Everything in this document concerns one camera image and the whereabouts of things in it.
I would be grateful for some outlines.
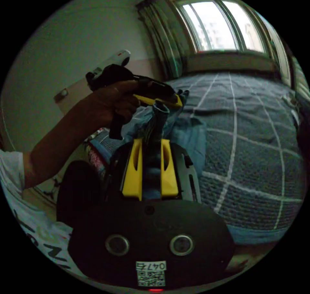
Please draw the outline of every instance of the white t-shirt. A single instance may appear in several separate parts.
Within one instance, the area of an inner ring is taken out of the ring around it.
[[[110,286],[88,279],[75,265],[67,247],[72,228],[61,222],[52,222],[45,212],[22,199],[25,187],[23,154],[0,150],[0,180],[3,192],[13,215],[37,248],[52,262],[78,279],[98,289],[114,294],[150,293],[148,290]],[[182,288],[165,293],[201,293],[216,284],[199,287]]]

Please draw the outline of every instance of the window pane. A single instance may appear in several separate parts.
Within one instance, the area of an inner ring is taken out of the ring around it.
[[[243,35],[247,49],[264,52],[259,34],[247,13],[236,3],[223,2],[235,18]]]
[[[196,17],[196,15],[194,14],[193,10],[191,9],[191,7],[189,5],[184,5],[183,8],[186,10],[191,22],[193,23],[195,30],[198,34],[198,41],[201,42],[202,48],[203,50],[208,50],[208,44],[207,41],[205,39],[204,33],[202,31],[201,25]]]
[[[192,6],[197,12],[199,18],[201,19],[204,25],[204,28],[208,34],[212,49],[235,50],[236,46],[233,40],[233,36],[230,32],[230,29],[224,17],[222,16],[217,6],[213,2],[193,3]],[[188,13],[188,15],[190,16],[188,12],[188,8],[190,9],[191,14],[195,16],[190,6],[185,5],[184,9]],[[207,50],[208,49],[207,39],[205,38],[204,32],[196,17],[195,17],[195,20],[197,21],[198,26],[196,27],[194,20],[192,20],[193,24],[196,28],[196,31],[198,33],[203,49]]]

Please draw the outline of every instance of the hand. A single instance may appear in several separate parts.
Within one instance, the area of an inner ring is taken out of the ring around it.
[[[98,128],[109,128],[115,112],[125,118],[125,124],[129,123],[140,106],[140,101],[132,95],[137,87],[137,81],[124,81],[94,91],[81,101],[85,114]]]

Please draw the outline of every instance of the label sticker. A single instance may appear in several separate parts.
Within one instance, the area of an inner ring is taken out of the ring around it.
[[[164,287],[166,269],[166,261],[136,262],[138,286]]]

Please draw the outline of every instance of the white stripe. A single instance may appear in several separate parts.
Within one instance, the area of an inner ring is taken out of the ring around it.
[[[147,109],[147,106],[145,108],[143,108],[143,110],[141,110],[140,112],[137,112],[135,115],[135,118],[140,115],[141,113],[143,113],[145,110]]]
[[[251,117],[252,119],[256,119],[256,120],[261,121],[261,122],[269,123],[268,119],[261,118],[261,117],[258,117],[256,115],[253,115],[253,114],[249,114],[249,113],[241,112],[241,111],[238,111],[238,114]],[[289,126],[287,126],[287,125],[285,125],[283,123],[280,123],[280,122],[274,122],[274,125],[278,125],[278,126],[284,127],[284,128],[286,128],[288,130],[291,130],[291,131],[296,131],[295,128],[289,127]]]
[[[282,197],[282,196],[269,194],[269,193],[266,193],[264,191],[258,191],[255,189],[251,189],[251,188],[242,186],[233,180],[228,180],[227,177],[224,177],[224,176],[212,173],[212,172],[203,171],[202,176],[204,176],[206,178],[215,179],[215,180],[218,180],[218,181],[223,182],[223,183],[228,183],[229,185],[233,186],[236,189],[239,189],[239,190],[247,192],[247,193],[255,194],[255,195],[267,198],[267,199],[271,199],[271,200],[275,200],[275,201],[282,201],[282,202],[302,202],[302,199]]]
[[[103,140],[105,140],[109,135],[106,135],[99,143],[101,143]]]
[[[203,97],[201,98],[201,100],[199,101],[198,105],[193,109],[193,113],[191,114],[191,117],[190,117],[190,118],[193,118],[193,117],[194,117],[195,111],[196,111],[197,109],[199,109],[199,107],[202,105],[203,101],[205,100],[207,94],[208,94],[209,91],[211,90],[211,88],[212,88],[212,86],[213,86],[213,84],[214,84],[214,82],[216,81],[216,79],[217,79],[218,76],[219,76],[219,75],[217,74],[217,75],[214,77],[213,82],[210,84],[209,88],[207,89],[207,91],[205,92],[205,94],[203,95]]]
[[[225,183],[223,190],[220,194],[220,198],[217,201],[216,207],[214,208],[214,212],[218,213],[221,209],[221,206],[224,202],[226,193],[228,191],[228,187],[229,187],[229,180],[232,177],[232,173],[233,173],[233,163],[235,160],[235,154],[236,154],[236,145],[237,145],[237,105],[236,105],[236,100],[235,100],[235,93],[233,91],[233,85],[232,85],[232,80],[230,78],[230,74],[228,72],[229,75],[229,80],[230,80],[230,87],[232,89],[232,98],[233,98],[233,108],[234,108],[234,126],[233,126],[233,139],[232,139],[232,153],[230,156],[230,163],[229,163],[229,168],[228,168],[228,173],[227,173],[227,182]]]
[[[230,131],[221,130],[221,129],[216,129],[216,128],[206,128],[205,130],[206,130],[206,131],[213,131],[213,132],[223,133],[223,134],[225,134],[225,135],[230,135],[230,136],[233,135],[233,133],[230,132]],[[251,140],[251,139],[249,139],[249,138],[246,138],[245,136],[237,135],[237,138],[238,138],[238,139],[241,139],[241,140],[244,140],[244,141],[247,141],[247,142],[250,142],[250,143],[253,143],[253,144],[256,144],[256,145],[264,146],[264,147],[266,147],[266,148],[271,148],[271,149],[274,149],[274,150],[276,150],[276,151],[279,151],[279,150],[280,150],[279,147],[277,147],[277,146],[273,146],[273,145],[270,145],[270,144],[266,144],[266,143],[261,143],[261,142],[253,141],[253,140]],[[301,155],[299,155],[298,153],[293,152],[293,151],[291,151],[291,150],[289,150],[289,149],[287,149],[287,148],[284,148],[284,149],[282,150],[282,152],[287,153],[287,154],[291,154],[292,156],[295,156],[295,157],[298,158],[298,159],[303,159],[303,157],[302,157]]]
[[[282,166],[282,190],[281,190],[281,195],[282,197],[284,197],[284,194],[285,194],[285,165],[284,165],[284,160],[283,160],[283,153],[282,153],[282,147],[281,147],[281,142],[280,142],[280,138],[278,136],[278,133],[277,133],[277,130],[275,129],[274,127],[274,123],[273,121],[271,120],[270,116],[269,116],[269,113],[267,112],[266,108],[265,108],[265,105],[264,103],[262,102],[261,98],[257,95],[257,93],[252,89],[252,87],[248,84],[248,82],[246,81],[246,79],[244,79],[245,83],[248,85],[248,87],[252,90],[253,93],[255,93],[257,99],[259,100],[259,102],[261,103],[261,105],[263,106],[263,109],[266,113],[266,115],[268,116],[268,119],[269,119],[269,122],[270,122],[270,125],[274,131],[274,134],[276,136],[276,139],[277,139],[277,142],[278,142],[278,146],[279,146],[279,153],[280,153],[280,159],[281,159],[281,166]],[[279,213],[278,213],[278,217],[277,217],[277,220],[276,220],[276,223],[274,225],[274,229],[277,229],[278,227],[278,223],[279,223],[279,220],[280,220],[280,217],[281,217],[281,213],[282,213],[282,207],[283,207],[283,204],[280,205],[280,209],[279,209]]]
[[[189,87],[189,89],[188,89],[188,91],[190,91],[191,88],[192,88],[193,86],[196,86],[196,85],[197,85],[199,82],[201,82],[204,78],[205,78],[205,77],[202,76],[202,77],[201,77],[198,81],[196,81],[194,84],[191,84],[190,87]]]
[[[257,81],[257,83],[260,85],[260,87],[262,87],[265,91],[267,91],[271,96],[273,96],[273,97],[275,98],[275,100],[276,100],[277,104],[279,105],[279,107],[283,109],[283,111],[284,111],[285,115],[287,116],[287,118],[288,118],[290,124],[292,124],[292,123],[293,123],[293,121],[292,121],[292,116],[288,114],[286,108],[280,103],[280,101],[279,101],[278,98],[277,98],[277,95],[274,94],[273,92],[271,92],[268,88],[263,87],[259,81]]]

